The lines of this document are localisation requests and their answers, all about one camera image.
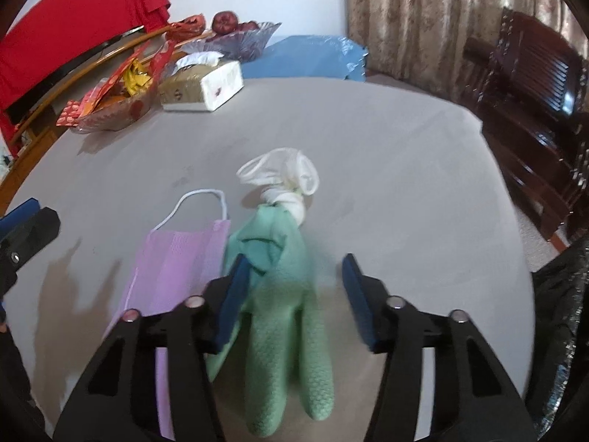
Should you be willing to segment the pink face mask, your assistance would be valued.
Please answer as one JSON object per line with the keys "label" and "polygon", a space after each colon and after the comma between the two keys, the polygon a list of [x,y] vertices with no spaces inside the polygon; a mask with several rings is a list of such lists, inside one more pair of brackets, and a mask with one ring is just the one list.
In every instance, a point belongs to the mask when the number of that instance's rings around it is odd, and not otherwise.
{"label": "pink face mask", "polygon": [[[221,207],[221,215],[205,228],[194,231],[168,231],[189,197],[211,194]],[[168,312],[192,295],[201,295],[208,283],[221,275],[230,232],[225,193],[216,189],[190,190],[180,197],[172,211],[147,234],[137,252],[130,280],[108,327],[113,328],[128,309],[144,316]]]}

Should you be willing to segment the green rubber glove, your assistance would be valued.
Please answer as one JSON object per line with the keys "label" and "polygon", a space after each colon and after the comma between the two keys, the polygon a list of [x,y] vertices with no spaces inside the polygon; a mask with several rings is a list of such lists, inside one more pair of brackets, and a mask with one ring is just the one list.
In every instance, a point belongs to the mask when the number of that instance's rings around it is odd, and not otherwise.
{"label": "green rubber glove", "polygon": [[244,357],[244,419],[251,434],[269,437],[282,423],[296,385],[307,415],[322,421],[334,408],[334,377],[310,253],[300,232],[306,197],[320,185],[300,150],[277,148],[237,170],[259,187],[262,201],[229,238],[225,266],[238,256],[251,265],[250,288],[230,336],[248,328]]}

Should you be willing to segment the black trash bin with bag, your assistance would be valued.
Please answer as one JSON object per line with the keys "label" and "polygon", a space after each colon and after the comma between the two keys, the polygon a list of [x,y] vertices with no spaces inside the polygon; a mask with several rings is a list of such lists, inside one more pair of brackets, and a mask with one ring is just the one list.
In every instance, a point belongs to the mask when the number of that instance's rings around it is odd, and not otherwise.
{"label": "black trash bin with bag", "polygon": [[540,441],[588,439],[588,238],[532,273],[535,337],[525,405]]}

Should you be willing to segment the wooden tv cabinet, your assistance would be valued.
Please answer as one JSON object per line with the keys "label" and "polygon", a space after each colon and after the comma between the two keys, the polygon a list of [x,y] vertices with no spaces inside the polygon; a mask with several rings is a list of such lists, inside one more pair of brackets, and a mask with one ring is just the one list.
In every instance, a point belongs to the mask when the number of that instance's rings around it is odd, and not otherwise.
{"label": "wooden tv cabinet", "polygon": [[66,93],[80,88],[93,73],[105,69],[116,58],[129,56],[148,42],[156,47],[165,40],[167,28],[147,33],[135,28],[113,38],[67,63],[39,85],[29,91],[17,103],[27,109],[10,142],[23,144],[16,160],[9,165],[8,173],[1,180],[1,211],[5,213],[29,173],[39,160],[65,132],[56,125],[58,111],[53,104]]}

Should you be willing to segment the glass snack bowl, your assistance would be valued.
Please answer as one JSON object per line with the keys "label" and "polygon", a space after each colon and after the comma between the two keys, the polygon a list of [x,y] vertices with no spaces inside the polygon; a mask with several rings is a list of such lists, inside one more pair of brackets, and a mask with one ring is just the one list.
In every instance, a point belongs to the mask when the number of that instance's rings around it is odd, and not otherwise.
{"label": "glass snack bowl", "polygon": [[81,101],[70,100],[56,126],[79,134],[122,130],[142,118],[152,107],[164,68],[175,44],[166,41],[143,63],[147,45],[136,49],[109,78],[103,78]]}

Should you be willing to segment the gold tissue box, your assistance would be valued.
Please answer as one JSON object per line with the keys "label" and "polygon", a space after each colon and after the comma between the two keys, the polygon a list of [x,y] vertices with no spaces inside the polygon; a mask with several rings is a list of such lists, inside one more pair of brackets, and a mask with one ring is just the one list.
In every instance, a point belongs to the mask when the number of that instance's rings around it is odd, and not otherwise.
{"label": "gold tissue box", "polygon": [[191,53],[169,63],[158,83],[167,112],[213,113],[242,88],[241,63],[216,51]]}

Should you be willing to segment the red cloth cover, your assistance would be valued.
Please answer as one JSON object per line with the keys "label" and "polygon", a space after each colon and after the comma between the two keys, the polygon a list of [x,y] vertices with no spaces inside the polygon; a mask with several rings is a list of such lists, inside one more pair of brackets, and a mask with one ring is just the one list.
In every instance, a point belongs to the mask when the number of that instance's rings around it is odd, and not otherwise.
{"label": "red cloth cover", "polygon": [[168,25],[169,0],[40,0],[1,39],[1,133],[15,157],[8,108],[74,58],[133,28]]}

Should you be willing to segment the red basket on cabinet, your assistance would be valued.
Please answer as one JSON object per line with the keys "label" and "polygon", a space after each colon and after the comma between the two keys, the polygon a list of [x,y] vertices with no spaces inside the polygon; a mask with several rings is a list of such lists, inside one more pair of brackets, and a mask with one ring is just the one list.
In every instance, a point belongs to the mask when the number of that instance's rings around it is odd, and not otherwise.
{"label": "red basket on cabinet", "polygon": [[196,38],[206,30],[206,18],[203,14],[195,14],[181,21],[174,22],[166,32],[166,39],[175,42]]}

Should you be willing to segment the red apples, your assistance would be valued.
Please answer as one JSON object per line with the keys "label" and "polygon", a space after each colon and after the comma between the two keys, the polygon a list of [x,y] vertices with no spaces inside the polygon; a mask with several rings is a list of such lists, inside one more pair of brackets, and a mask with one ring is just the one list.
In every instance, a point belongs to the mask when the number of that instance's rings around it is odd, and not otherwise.
{"label": "red apples", "polygon": [[233,11],[222,11],[216,13],[212,22],[212,30],[216,35],[229,35],[235,32],[247,32],[260,29],[255,21],[241,22]]}

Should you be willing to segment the glass fruit bowl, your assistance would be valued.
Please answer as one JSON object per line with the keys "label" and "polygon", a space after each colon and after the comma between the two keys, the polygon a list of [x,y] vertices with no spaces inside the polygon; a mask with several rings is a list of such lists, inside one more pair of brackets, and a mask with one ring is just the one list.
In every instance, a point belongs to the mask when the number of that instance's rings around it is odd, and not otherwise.
{"label": "glass fruit bowl", "polygon": [[262,56],[269,39],[281,26],[281,23],[262,22],[258,24],[258,29],[234,31],[225,36],[214,35],[185,43],[181,50],[187,54],[216,51],[230,60],[250,62]]}

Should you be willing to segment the blue covered side table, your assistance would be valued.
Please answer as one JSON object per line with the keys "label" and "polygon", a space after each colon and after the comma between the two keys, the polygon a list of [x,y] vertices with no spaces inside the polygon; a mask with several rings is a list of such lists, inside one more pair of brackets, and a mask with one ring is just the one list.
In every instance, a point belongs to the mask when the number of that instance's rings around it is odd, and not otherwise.
{"label": "blue covered side table", "polygon": [[265,48],[254,61],[243,63],[245,79],[331,78],[366,81],[365,47],[341,36],[289,36]]}

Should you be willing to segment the floral beige curtain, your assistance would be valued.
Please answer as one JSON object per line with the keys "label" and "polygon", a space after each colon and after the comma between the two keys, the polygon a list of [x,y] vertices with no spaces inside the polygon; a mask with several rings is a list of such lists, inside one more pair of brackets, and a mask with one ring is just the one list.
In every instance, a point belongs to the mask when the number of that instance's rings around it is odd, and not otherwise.
{"label": "floral beige curtain", "polygon": [[495,43],[504,8],[537,18],[588,55],[565,0],[346,0],[348,37],[366,47],[367,69],[456,101],[470,70],[466,40]]}

